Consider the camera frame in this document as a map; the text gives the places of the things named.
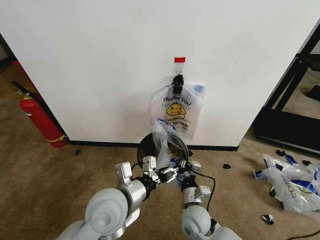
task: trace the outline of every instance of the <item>metal bracket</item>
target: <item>metal bracket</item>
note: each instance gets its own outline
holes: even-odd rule
[[[142,159],[142,171],[143,174],[148,175],[150,178],[152,178],[152,181],[159,183],[160,179],[159,176],[154,172],[154,169],[156,168],[156,158],[154,156],[145,156]]]
[[[119,185],[124,184],[130,186],[132,184],[130,179],[132,177],[130,162],[126,161],[123,163],[119,163],[114,167],[116,170],[116,178]]]

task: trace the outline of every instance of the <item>black desk leg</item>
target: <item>black desk leg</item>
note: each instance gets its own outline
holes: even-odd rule
[[[280,99],[279,103],[275,107],[275,110],[281,111],[285,105],[287,104],[289,98],[294,93],[295,89],[297,88],[298,84],[300,83],[301,79],[304,77],[308,70],[308,65],[303,62],[302,60],[298,60],[297,65],[295,65],[296,68],[296,74],[291,80],[291,83],[289,84],[288,88],[284,92],[282,98]]]
[[[270,97],[269,101],[266,103],[265,108],[271,109],[275,105],[275,103],[278,100],[278,98],[281,96],[283,91],[289,85],[289,83],[291,82],[292,78],[296,75],[297,68],[298,68],[299,65],[300,64],[299,64],[298,60],[295,60],[293,62],[292,66],[290,67],[290,69],[288,70],[286,75],[283,77],[283,79],[279,83],[278,87],[274,90],[274,92],[273,92],[272,96]]]

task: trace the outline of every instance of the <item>red fire extinguisher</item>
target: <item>red fire extinguisher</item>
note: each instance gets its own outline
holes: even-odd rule
[[[26,93],[26,96],[19,101],[19,106],[29,117],[29,119],[34,123],[34,125],[40,130],[40,132],[44,135],[44,137],[52,145],[52,147],[61,148],[67,145],[67,136],[65,136],[57,128],[55,123],[45,112],[43,107],[39,104],[39,102],[41,101],[39,100],[39,98],[41,97],[39,97],[39,95],[36,95],[35,93],[29,92],[17,82],[12,83],[23,93]]]

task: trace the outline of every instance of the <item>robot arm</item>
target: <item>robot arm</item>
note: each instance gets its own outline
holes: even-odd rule
[[[190,167],[198,171],[201,164],[191,161]],[[190,240],[242,240],[231,229],[221,226],[210,217],[208,211],[202,206],[204,199],[211,195],[207,186],[198,186],[194,174],[187,175],[182,181],[183,213],[181,229]]]
[[[168,167],[158,173],[156,158],[147,156],[142,162],[142,177],[132,179],[129,162],[115,165],[117,189],[97,192],[87,204],[85,220],[71,224],[58,240],[116,240],[140,215],[141,203],[161,183],[177,176],[177,168]]]
[[[115,165],[117,189],[97,192],[87,204],[85,220],[71,224],[58,240],[116,240],[120,238],[140,215],[140,205],[160,183],[169,183],[182,171],[183,213],[181,227],[188,239],[241,240],[227,227],[220,226],[202,207],[209,187],[197,186],[195,175],[188,169],[198,170],[201,164],[191,161],[188,167],[167,167],[158,172],[156,158],[146,156],[142,161],[143,175],[132,179],[129,162]]]

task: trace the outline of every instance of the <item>blue and white plastic bag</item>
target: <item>blue and white plastic bag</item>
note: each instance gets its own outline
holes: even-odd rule
[[[286,211],[301,213],[320,221],[320,167],[299,166],[292,159],[287,162],[263,155],[267,168],[256,171],[256,179],[267,179],[272,184],[274,197]]]

